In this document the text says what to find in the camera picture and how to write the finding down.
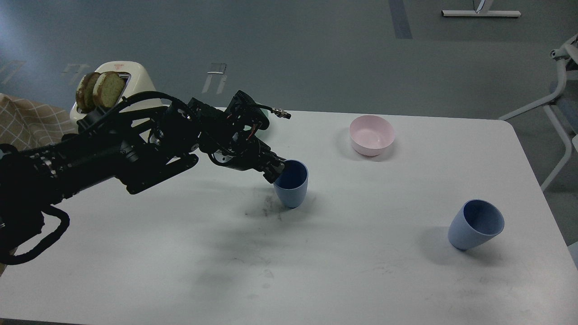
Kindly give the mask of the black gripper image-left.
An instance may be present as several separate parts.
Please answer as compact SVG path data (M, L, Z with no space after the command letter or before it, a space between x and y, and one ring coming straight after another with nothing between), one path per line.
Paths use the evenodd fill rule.
M156 121L156 146L167 158L171 173L179 174L198 162L196 149L215 165L245 171L254 169L273 184L286 159L278 157L256 132L266 122L256 103L243 91L235 93L224 111L192 98L173 101Z

